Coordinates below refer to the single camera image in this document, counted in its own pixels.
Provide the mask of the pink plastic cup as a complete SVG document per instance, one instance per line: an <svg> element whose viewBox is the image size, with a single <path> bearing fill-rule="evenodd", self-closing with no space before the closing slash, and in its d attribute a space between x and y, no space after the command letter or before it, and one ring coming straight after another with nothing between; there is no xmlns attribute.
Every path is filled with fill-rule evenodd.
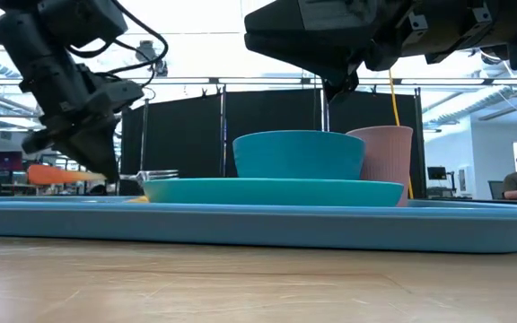
<svg viewBox="0 0 517 323"><path fill-rule="evenodd" d="M360 178L402 184L404 188L397 206L407 206L413 129L377 126L358 128L346 134L365 142Z"/></svg>

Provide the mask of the dark red monitor screen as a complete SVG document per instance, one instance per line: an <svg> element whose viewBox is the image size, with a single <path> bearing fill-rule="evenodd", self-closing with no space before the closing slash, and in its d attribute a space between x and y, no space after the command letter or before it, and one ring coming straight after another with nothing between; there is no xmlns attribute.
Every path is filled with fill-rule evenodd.
<svg viewBox="0 0 517 323"><path fill-rule="evenodd" d="M22 151L0 152L0 171L23 171Z"/></svg>

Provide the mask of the black backdrop curtain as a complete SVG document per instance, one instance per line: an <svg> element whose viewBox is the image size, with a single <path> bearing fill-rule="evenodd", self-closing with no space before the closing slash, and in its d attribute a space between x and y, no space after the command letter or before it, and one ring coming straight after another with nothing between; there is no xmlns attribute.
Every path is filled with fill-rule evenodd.
<svg viewBox="0 0 517 323"><path fill-rule="evenodd" d="M425 152L417 94L350 92L323 109L320 90L226 92L151 103L144 170L177 170L182 178L234 177L233 140L270 130L334 132L401 124L414 130L410 175L416 198L425 197ZM139 171L143 107L122 120L121 171Z"/></svg>

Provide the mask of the orange-handled metal fork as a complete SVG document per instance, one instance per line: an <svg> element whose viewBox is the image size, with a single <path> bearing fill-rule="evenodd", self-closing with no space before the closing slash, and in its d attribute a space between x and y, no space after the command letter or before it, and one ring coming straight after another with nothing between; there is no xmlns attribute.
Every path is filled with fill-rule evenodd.
<svg viewBox="0 0 517 323"><path fill-rule="evenodd" d="M116 179L107 179L106 176L100 173L64 170L58 167L39 164L31 165L27 170L28 181L35 185L56 185L98 180L105 180L109 183L117 183L121 180L142 183L149 180L177 179L178 177L179 172L177 170L140 170L137 174L119 174Z"/></svg>

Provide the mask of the blue plastic bowl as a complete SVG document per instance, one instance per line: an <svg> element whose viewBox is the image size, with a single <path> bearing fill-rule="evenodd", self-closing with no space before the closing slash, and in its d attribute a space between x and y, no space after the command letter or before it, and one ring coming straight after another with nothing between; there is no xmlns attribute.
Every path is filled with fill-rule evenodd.
<svg viewBox="0 0 517 323"><path fill-rule="evenodd" d="M280 130L243 135L232 143L242 178L352 179L364 163L365 141L318 130Z"/></svg>

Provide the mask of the blue plastic tray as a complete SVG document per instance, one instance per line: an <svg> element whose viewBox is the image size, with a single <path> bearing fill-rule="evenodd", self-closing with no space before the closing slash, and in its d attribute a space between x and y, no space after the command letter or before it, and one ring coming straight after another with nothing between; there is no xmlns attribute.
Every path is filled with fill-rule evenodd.
<svg viewBox="0 0 517 323"><path fill-rule="evenodd" d="M517 205L180 205L0 197L0 236L457 253L517 252Z"/></svg>

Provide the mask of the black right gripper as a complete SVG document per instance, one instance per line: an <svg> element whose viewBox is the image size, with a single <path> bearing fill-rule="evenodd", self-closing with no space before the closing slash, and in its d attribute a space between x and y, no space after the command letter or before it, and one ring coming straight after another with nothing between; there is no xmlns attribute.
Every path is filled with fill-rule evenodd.
<svg viewBox="0 0 517 323"><path fill-rule="evenodd" d="M507 57L509 27L499 21L504 0L275 0L247 14L246 48L316 74L327 102L359 85L358 67L393 67L401 57L436 64L457 50L490 48ZM372 27L361 52L321 42L250 32L326 31Z"/></svg>

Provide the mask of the teal plastic plate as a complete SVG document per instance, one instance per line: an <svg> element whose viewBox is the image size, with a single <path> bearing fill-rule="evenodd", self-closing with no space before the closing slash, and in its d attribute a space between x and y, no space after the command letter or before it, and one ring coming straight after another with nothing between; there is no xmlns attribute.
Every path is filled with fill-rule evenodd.
<svg viewBox="0 0 517 323"><path fill-rule="evenodd" d="M157 179L143 183L152 203L212 205L386 206L404 186L342 179Z"/></svg>

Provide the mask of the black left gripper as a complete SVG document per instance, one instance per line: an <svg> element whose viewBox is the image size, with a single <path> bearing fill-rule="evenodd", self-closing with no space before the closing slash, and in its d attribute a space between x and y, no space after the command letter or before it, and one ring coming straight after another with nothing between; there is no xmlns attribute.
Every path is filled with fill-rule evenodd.
<svg viewBox="0 0 517 323"><path fill-rule="evenodd" d="M114 153L115 113L87 108L103 83L116 79L77 64L33 11L0 16L0 45L19 70L22 92L31 93L42 109L44 128L22 142L26 153L54 148L109 182L119 180Z"/></svg>

